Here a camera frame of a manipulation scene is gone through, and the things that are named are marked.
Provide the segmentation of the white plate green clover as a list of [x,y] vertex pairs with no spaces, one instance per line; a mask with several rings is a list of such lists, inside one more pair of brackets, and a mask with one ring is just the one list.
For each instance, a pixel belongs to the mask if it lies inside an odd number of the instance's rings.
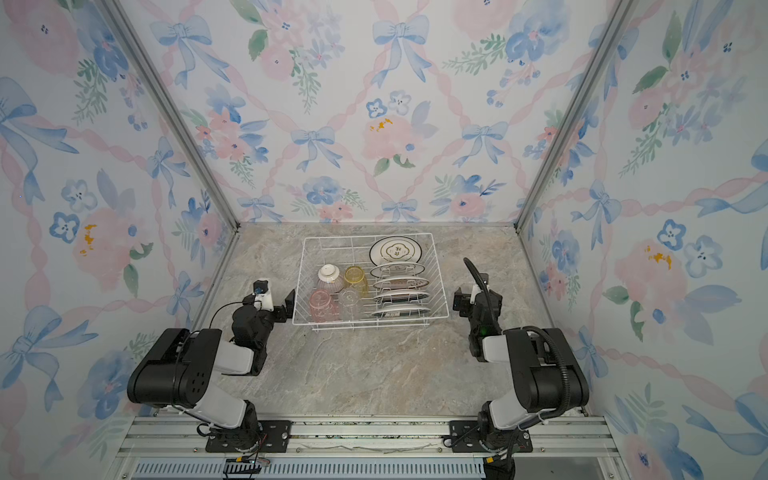
[[392,262],[416,262],[421,260],[423,249],[414,239],[405,236],[390,236],[374,242],[369,250],[369,259],[375,266]]

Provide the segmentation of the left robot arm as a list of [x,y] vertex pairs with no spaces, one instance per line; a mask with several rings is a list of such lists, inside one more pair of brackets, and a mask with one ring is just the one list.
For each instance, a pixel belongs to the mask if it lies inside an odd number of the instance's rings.
[[233,312],[233,339],[218,328],[190,331],[169,328],[131,374],[128,399],[154,408],[172,407],[203,421],[213,432],[258,433],[258,417],[250,401],[217,385],[218,376],[257,376],[267,360],[268,339],[277,323],[293,317],[296,292],[274,305],[266,281]]

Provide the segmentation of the orange sunburst plate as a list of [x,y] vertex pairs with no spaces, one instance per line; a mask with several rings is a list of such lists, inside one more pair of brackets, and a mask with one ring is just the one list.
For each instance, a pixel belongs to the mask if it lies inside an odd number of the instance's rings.
[[393,276],[378,280],[374,283],[374,288],[378,290],[419,290],[429,284],[430,281],[428,279],[419,276]]

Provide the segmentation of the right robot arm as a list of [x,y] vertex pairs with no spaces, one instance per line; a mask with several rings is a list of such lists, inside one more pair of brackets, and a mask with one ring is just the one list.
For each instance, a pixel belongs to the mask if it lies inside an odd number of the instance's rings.
[[558,328],[524,326],[503,330],[498,323],[502,296],[474,287],[457,289],[452,309],[469,321],[469,351],[478,361],[505,365],[512,387],[486,402],[468,433],[452,436],[491,451],[521,445],[527,431],[590,398],[588,381],[574,351]]

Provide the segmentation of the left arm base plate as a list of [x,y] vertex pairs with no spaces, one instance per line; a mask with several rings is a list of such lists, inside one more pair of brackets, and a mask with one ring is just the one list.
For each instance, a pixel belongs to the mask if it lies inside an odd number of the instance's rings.
[[207,453],[285,453],[293,423],[289,420],[262,420],[236,429],[213,427],[206,434]]

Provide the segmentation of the green red rim plate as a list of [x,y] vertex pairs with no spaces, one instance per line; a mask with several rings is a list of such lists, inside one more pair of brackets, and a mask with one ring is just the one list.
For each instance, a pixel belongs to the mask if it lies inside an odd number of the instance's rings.
[[374,297],[379,303],[421,302],[430,297],[427,291],[415,289],[385,290]]

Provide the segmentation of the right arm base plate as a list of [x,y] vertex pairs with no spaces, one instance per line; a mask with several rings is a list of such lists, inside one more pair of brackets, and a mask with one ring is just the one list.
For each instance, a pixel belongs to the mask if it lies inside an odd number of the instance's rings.
[[532,453],[530,434],[519,429],[498,430],[481,426],[477,420],[453,420],[449,433],[442,438],[443,446],[453,453],[482,453],[500,455],[509,447],[512,453]]

